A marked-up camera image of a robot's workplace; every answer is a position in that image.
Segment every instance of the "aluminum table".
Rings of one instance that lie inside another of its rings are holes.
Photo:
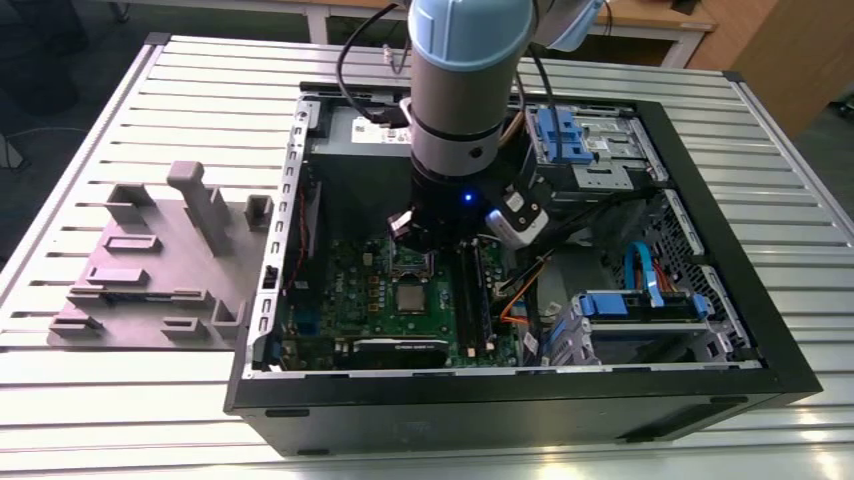
[[[854,475],[854,228],[750,89],[716,72],[546,62],[561,95],[664,104],[825,387],[796,405],[673,443],[283,460],[222,413],[231,353],[48,347],[51,316],[110,221],[95,204],[112,184],[144,182],[152,196],[178,198],[170,163],[198,160],[226,200],[271,193],[299,83],[334,82],[335,46],[150,38],[0,274],[0,475]],[[521,69],[542,93],[527,60]],[[355,84],[409,82],[377,49],[353,50],[346,74]]]

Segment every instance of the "black cable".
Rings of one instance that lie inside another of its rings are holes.
[[[566,239],[578,231],[585,229],[590,225],[589,217],[603,212],[609,208],[620,205],[621,203],[652,198],[661,190],[657,187],[646,187],[632,192],[613,193],[602,201],[594,203],[587,209],[577,213],[571,218],[561,222],[561,225],[550,232],[543,232],[535,245],[539,246],[538,250],[543,252],[537,256],[537,260],[523,270],[519,271],[499,288],[499,292],[503,292],[519,281],[527,279],[539,268],[541,264],[551,257],[555,248],[566,241]]]
[[[543,66],[543,61],[539,59],[539,55],[534,51],[534,48],[529,45],[529,54],[534,59],[534,63],[537,64],[537,70],[539,71],[539,76],[543,79],[543,88],[546,89],[546,100],[549,101],[549,108],[551,109],[551,121],[555,124],[555,145],[557,145],[557,153],[558,160],[563,158],[563,135],[561,134],[561,117],[558,116],[558,104],[555,103],[555,95],[551,90],[551,82],[549,81],[549,72],[546,72],[546,67]]]
[[[602,213],[621,203],[652,198],[660,191],[661,189],[658,187],[645,187],[632,192],[610,194],[603,200],[594,203],[587,209],[562,221],[555,229],[541,235],[538,239],[539,249],[541,251],[549,252],[543,256],[549,256],[566,239],[590,225],[589,218],[593,215]]]
[[[391,71],[395,75],[401,75],[403,73],[403,68],[406,67],[406,57],[410,55],[410,49],[413,48],[413,40],[410,37],[406,37],[406,45],[403,46],[403,56],[401,57],[401,65],[395,65],[395,54],[391,53]]]
[[[342,48],[342,53],[338,56],[338,62],[335,64],[335,78],[338,80],[338,88],[342,90],[342,95],[345,95],[345,98],[347,99],[347,102],[350,103],[350,106],[354,108],[354,110],[357,110],[357,112],[359,112],[359,114],[365,118],[367,118],[371,121],[371,123],[385,123],[385,119],[379,115],[375,115],[371,112],[369,112],[367,108],[365,108],[362,105],[359,105],[357,103],[357,99],[353,98],[353,95],[350,94],[350,91],[347,90],[347,85],[345,84],[345,75],[343,75],[345,59],[347,58],[347,54],[350,53],[350,49],[353,48],[353,44],[357,41],[357,39],[359,38],[359,36],[362,35],[362,33],[395,8],[398,8],[398,4],[397,3],[389,4],[386,6],[386,8],[383,8],[379,12],[377,12],[374,14],[374,16],[371,18],[369,18],[362,25],[359,25],[359,28],[357,28],[357,31],[353,32],[353,35],[350,36],[350,38],[347,39],[347,42],[345,43],[345,48]]]
[[[605,36],[610,37],[614,31],[614,11],[612,10],[612,4],[609,0],[605,0],[605,9],[608,11],[608,19],[605,21]]]
[[[398,20],[394,26],[389,29],[389,33],[386,34],[386,40],[383,40],[385,44],[387,44],[389,40],[391,40],[391,36],[398,31],[398,27],[401,26],[402,23],[403,23],[403,20]]]
[[[517,91],[518,91],[518,97],[519,97],[519,111],[525,115],[525,107],[529,104],[529,102],[525,96],[525,85],[522,84],[522,76],[519,75],[518,71],[517,71]]]

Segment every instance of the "white label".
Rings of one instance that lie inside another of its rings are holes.
[[[587,148],[590,150],[609,150],[609,142],[606,140],[587,140]]]
[[[505,201],[507,202],[507,207],[514,212],[522,210],[522,207],[525,206],[525,198],[522,198],[522,195],[519,195],[518,192],[513,192],[513,194],[505,199]]]
[[[365,117],[357,117],[353,121],[353,143],[386,143],[407,145],[413,143],[409,128],[386,128]]]
[[[531,335],[531,332],[526,332],[523,343],[525,343],[525,346],[529,347],[529,350],[531,351],[531,353],[537,353],[537,349],[539,348],[539,342],[534,338],[534,335]]]

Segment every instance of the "connector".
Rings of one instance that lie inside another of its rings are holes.
[[[410,126],[410,120],[406,118],[401,107],[389,107],[381,113],[374,115],[378,123],[387,128],[406,128]]]
[[[383,62],[386,62],[386,65],[394,65],[395,63],[395,53],[387,43],[383,44]]]

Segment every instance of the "robotic arm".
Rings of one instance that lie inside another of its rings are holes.
[[[389,224],[421,251],[451,246],[483,224],[510,248],[549,222],[547,186],[501,161],[499,137],[519,58],[534,40],[574,50],[605,0],[414,0],[411,208]]]

